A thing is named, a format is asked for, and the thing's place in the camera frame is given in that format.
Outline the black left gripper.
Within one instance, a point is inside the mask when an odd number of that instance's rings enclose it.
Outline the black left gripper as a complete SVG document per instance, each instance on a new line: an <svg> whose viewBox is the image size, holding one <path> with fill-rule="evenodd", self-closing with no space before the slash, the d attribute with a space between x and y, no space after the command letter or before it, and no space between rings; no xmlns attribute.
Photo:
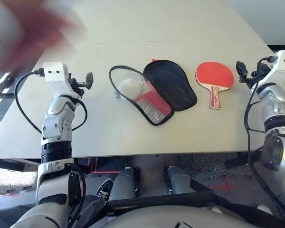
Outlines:
<svg viewBox="0 0 285 228"><path fill-rule="evenodd" d="M72 78L72 74L68 73L68 82L72 88L72 90L77 93L81 98L84 95L83 88L91 89L93 84L93 73L89 72L86 75L86 82L78 82L75 78Z"/></svg>

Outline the blurred person hand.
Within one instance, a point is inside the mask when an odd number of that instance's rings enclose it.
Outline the blurred person hand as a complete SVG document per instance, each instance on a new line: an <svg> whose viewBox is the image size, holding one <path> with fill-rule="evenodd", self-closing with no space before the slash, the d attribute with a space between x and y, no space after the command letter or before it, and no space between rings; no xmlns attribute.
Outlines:
<svg viewBox="0 0 285 228"><path fill-rule="evenodd" d="M21 71L84 29L72 0L0 0L0 71Z"/></svg>

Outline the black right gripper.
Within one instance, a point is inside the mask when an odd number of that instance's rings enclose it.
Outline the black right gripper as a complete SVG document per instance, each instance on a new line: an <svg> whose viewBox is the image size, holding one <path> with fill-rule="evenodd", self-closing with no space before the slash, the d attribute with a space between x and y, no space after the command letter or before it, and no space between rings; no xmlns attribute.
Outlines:
<svg viewBox="0 0 285 228"><path fill-rule="evenodd" d="M239 75L239 82L240 83L247 83L248 88L252 88L257 82L259 82L262 79L262 71L256 70L251 73L251 78L247 79L247 68L246 65L241 62L236 62L236 71Z"/></svg>

